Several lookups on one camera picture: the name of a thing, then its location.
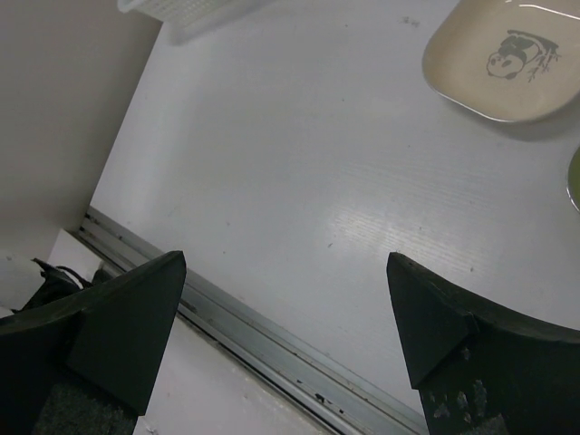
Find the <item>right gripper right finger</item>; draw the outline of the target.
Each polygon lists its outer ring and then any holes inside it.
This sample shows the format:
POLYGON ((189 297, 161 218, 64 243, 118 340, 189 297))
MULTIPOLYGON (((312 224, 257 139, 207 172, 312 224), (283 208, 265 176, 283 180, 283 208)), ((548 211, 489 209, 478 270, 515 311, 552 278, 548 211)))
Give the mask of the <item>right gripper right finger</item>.
POLYGON ((386 275, 431 434, 576 434, 579 332, 452 284, 392 252, 386 275))

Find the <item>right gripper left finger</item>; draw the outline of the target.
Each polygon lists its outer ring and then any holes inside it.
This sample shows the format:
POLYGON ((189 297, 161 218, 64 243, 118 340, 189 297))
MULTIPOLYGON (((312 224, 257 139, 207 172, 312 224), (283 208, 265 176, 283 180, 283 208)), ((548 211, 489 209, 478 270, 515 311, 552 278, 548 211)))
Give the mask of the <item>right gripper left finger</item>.
POLYGON ((4 434, 131 434, 146 413, 186 278, 171 251, 97 285, 40 264, 1 321, 4 434))

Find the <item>cream panda plate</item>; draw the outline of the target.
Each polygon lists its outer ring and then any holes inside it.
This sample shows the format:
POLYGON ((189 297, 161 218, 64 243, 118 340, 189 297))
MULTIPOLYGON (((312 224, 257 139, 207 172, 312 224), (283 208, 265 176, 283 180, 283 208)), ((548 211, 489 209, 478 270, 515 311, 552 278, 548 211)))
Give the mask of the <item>cream panda plate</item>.
POLYGON ((579 4, 461 1, 421 66, 433 91, 485 119, 541 120, 579 94, 579 4))

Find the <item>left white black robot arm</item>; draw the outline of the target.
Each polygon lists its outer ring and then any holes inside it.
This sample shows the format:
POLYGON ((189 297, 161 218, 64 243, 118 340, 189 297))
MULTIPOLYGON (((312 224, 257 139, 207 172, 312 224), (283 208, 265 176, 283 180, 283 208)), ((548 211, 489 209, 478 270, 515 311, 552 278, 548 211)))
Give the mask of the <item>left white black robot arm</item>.
POLYGON ((102 268, 88 279, 68 266, 2 252, 1 317, 47 305, 110 280, 112 275, 102 268))

